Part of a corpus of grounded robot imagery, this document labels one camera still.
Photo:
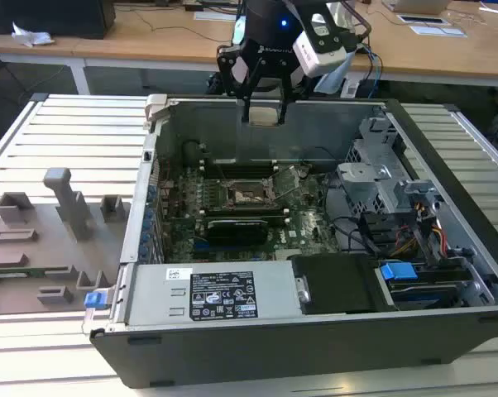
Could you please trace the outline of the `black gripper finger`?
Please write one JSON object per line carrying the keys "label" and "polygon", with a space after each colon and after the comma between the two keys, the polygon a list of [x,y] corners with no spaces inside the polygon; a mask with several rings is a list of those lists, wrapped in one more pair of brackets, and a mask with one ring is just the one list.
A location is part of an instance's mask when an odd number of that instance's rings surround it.
{"label": "black gripper finger", "polygon": [[299,61],[295,55],[281,55],[278,60],[277,75],[280,78],[280,109],[278,124],[285,123],[285,115],[288,106],[296,99],[294,84],[291,75],[298,69]]}
{"label": "black gripper finger", "polygon": [[[233,73],[238,59],[247,67],[242,82],[238,82]],[[217,63],[226,94],[242,100],[242,122],[249,122],[251,97],[262,76],[262,57],[250,45],[221,45],[217,50]]]}

